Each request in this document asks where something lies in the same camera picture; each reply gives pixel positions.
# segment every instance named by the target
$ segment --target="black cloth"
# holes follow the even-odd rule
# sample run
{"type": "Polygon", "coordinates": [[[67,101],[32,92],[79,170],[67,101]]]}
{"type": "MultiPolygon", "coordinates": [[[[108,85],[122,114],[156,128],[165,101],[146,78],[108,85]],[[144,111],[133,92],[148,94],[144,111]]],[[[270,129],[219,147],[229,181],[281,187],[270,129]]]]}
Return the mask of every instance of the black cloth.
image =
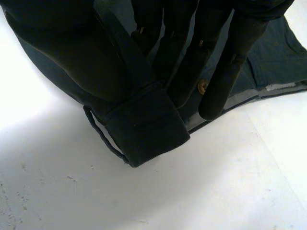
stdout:
{"type": "MultiPolygon", "coordinates": [[[[9,9],[11,13],[10,9],[13,8],[8,3],[16,1],[0,0],[4,8],[9,9]]],[[[137,51],[135,49],[137,47],[128,38],[128,33],[134,31],[136,26],[130,1],[122,0],[117,5],[112,5],[113,13],[128,33],[121,28],[117,19],[102,2],[96,2],[96,10],[100,11],[101,17],[109,25],[109,28],[110,25],[113,28],[112,33],[116,35],[116,42],[120,46],[120,51],[125,60],[131,59],[129,57],[136,57],[137,51]]],[[[76,20],[76,22],[78,22],[77,26],[83,26],[80,21],[76,20]]],[[[223,28],[221,38],[201,74],[201,78],[208,80],[211,78],[227,39],[229,22],[230,20],[223,28]]],[[[66,30],[67,28],[67,26],[60,26],[60,28],[56,27],[56,30],[66,30]]],[[[189,44],[191,37],[192,31],[189,33],[186,46],[189,44]]],[[[88,117],[90,117],[89,113],[92,112],[97,120],[106,126],[111,137],[125,156],[116,152],[117,155],[132,167],[137,167],[186,142],[189,135],[181,119],[186,122],[187,129],[191,128],[190,132],[208,123],[201,120],[196,125],[189,126],[191,118],[197,114],[198,104],[201,100],[201,95],[197,89],[195,89],[187,104],[179,110],[181,118],[158,83],[148,85],[124,103],[109,103],[82,89],[59,65],[21,37],[19,37],[19,41],[33,63],[49,80],[69,96],[85,105],[88,117]]],[[[158,44],[148,56],[149,63],[152,63],[157,49],[158,44]]],[[[135,65],[135,68],[130,67],[130,73],[135,74],[136,78],[143,77],[141,73],[147,71],[145,70],[147,64],[144,60],[132,58],[130,61],[132,65],[135,65]]],[[[248,61],[243,66],[229,100],[242,94],[243,97],[234,103],[232,102],[226,111],[242,103],[250,102],[255,97],[264,98],[261,95],[267,85],[306,81],[306,73],[307,51],[297,41],[284,17],[274,20],[270,22],[264,37],[256,43],[250,52],[248,61]]],[[[304,87],[299,89],[294,87],[292,92],[305,89],[304,87]]],[[[276,95],[278,93],[272,91],[266,93],[266,97],[276,95]]]]}

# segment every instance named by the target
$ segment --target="brass button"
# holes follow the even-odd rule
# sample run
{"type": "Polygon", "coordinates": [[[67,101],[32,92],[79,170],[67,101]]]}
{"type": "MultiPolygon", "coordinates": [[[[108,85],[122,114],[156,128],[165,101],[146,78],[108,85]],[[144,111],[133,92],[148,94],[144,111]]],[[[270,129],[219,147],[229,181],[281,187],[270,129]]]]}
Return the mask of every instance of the brass button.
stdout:
{"type": "Polygon", "coordinates": [[[210,83],[210,81],[207,80],[207,79],[200,79],[198,81],[197,89],[198,89],[198,92],[200,92],[201,95],[205,94],[206,89],[207,89],[209,83],[210,83]]]}

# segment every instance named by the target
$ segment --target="dark fabric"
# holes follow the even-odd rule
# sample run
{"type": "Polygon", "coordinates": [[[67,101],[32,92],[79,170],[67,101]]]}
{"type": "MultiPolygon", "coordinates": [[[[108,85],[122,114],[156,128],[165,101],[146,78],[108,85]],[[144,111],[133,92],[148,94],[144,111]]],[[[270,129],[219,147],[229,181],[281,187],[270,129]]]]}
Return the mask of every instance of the dark fabric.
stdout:
{"type": "MultiPolygon", "coordinates": [[[[44,49],[42,53],[40,50],[42,47],[44,48],[44,43],[40,43],[39,46],[35,43],[33,46],[31,43],[37,37],[31,38],[29,34],[24,33],[23,28],[17,28],[13,23],[10,24],[13,30],[16,30],[17,36],[21,35],[18,36],[19,40],[35,65],[59,88],[86,105],[86,115],[90,123],[107,146],[110,147],[109,142],[97,129],[89,111],[93,112],[99,122],[107,126],[110,136],[118,144],[124,157],[114,151],[114,148],[110,147],[110,149],[132,167],[138,167],[146,161],[182,145],[189,139],[189,134],[165,90],[162,89],[161,84],[155,82],[149,65],[117,18],[103,2],[95,2],[94,10],[103,22],[103,29],[109,35],[117,49],[118,56],[121,58],[122,66],[119,68],[125,68],[126,76],[133,82],[134,88],[138,89],[123,103],[109,103],[83,90],[70,77],[69,73],[64,71],[65,67],[63,69],[59,66],[63,62],[58,62],[57,65],[47,57],[52,51],[53,44],[48,43],[50,49],[47,51],[44,49]]],[[[53,59],[57,61],[57,56],[54,55],[53,59]]],[[[91,61],[91,59],[85,59],[83,65],[86,64],[90,69],[95,60],[91,61]]]]}
{"type": "MultiPolygon", "coordinates": [[[[122,0],[118,5],[112,5],[112,10],[128,33],[135,30],[136,24],[133,19],[130,0],[122,0]]],[[[143,58],[130,58],[135,57],[136,46],[130,43],[128,34],[122,28],[117,27],[119,24],[112,14],[108,13],[105,16],[106,22],[113,23],[113,34],[115,34],[117,44],[127,61],[127,71],[131,76],[136,76],[139,79],[146,78],[146,74],[142,73],[149,71],[146,70],[148,67],[143,58]]],[[[227,39],[230,20],[226,22],[222,29],[216,49],[203,69],[201,78],[211,78],[227,39]]],[[[161,34],[163,34],[164,29],[164,26],[162,26],[161,34]]],[[[192,31],[189,32],[186,46],[180,54],[179,60],[183,58],[191,38],[192,31]]],[[[111,137],[121,148],[131,166],[137,167],[188,140],[189,135],[181,118],[188,121],[197,113],[201,95],[196,89],[187,104],[179,110],[181,118],[175,107],[170,103],[166,93],[156,84],[149,84],[148,87],[145,87],[120,106],[115,103],[108,103],[83,90],[57,64],[21,38],[19,40],[27,55],[48,79],[69,96],[86,105],[86,108],[95,115],[98,121],[107,127],[111,137]]],[[[158,44],[148,56],[149,63],[153,62],[157,49],[158,44]]],[[[257,95],[260,95],[261,91],[265,90],[265,86],[270,84],[306,81],[306,73],[307,52],[296,40],[285,18],[282,17],[269,23],[267,32],[253,47],[231,92],[231,98],[241,94],[246,95],[249,91],[257,92],[257,95]]],[[[274,92],[267,93],[267,95],[278,95],[274,92]]],[[[253,97],[246,95],[243,97],[245,99],[236,104],[241,105],[251,101],[255,97],[257,98],[257,95],[253,97]]]]}

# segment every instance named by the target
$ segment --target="white table surface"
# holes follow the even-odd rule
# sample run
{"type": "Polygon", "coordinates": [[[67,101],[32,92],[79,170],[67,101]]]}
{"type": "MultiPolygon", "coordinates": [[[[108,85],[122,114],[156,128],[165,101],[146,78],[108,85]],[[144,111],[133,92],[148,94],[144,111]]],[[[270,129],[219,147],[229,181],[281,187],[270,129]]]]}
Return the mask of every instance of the white table surface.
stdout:
{"type": "MultiPolygon", "coordinates": [[[[307,1],[286,17],[307,47],[307,1]]],[[[307,93],[235,109],[133,169],[2,13],[0,65],[0,230],[307,230],[307,93]]]]}

